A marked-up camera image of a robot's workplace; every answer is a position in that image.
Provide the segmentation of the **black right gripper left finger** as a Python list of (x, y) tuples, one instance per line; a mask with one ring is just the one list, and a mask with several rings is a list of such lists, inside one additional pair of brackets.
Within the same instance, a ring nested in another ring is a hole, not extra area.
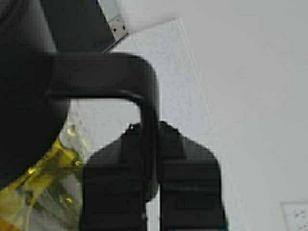
[(86, 163), (82, 231), (147, 230), (140, 152), (141, 126), (130, 124)]

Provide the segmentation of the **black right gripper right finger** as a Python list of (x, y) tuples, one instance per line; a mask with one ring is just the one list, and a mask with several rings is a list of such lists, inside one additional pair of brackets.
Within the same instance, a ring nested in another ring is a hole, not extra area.
[(161, 230), (227, 231), (215, 155), (165, 121), (159, 128)]

